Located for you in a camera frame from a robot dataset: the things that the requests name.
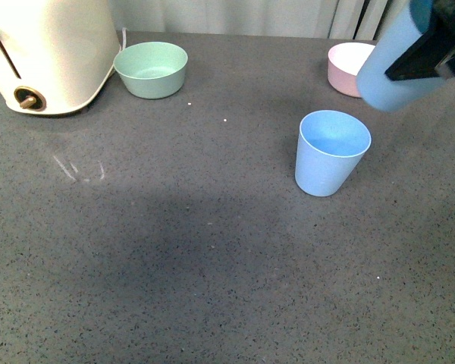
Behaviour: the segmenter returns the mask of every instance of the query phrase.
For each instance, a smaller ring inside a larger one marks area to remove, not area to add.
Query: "mint green bowl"
[[[178,45],[147,42],[132,45],[113,61],[128,91],[143,99],[161,99],[184,84],[187,53]]]

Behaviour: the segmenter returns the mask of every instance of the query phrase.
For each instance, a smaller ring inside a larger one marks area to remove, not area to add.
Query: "cup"
[[[370,146],[369,130],[355,117],[334,110],[308,114],[300,123],[295,181],[309,195],[330,196]]]

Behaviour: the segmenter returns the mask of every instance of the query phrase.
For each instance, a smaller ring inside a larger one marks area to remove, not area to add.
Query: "speckled countertop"
[[[190,56],[172,97],[0,96],[0,363],[455,362],[455,82],[385,114],[328,84],[341,41],[147,40]],[[328,198],[293,177],[320,109],[373,138]]]

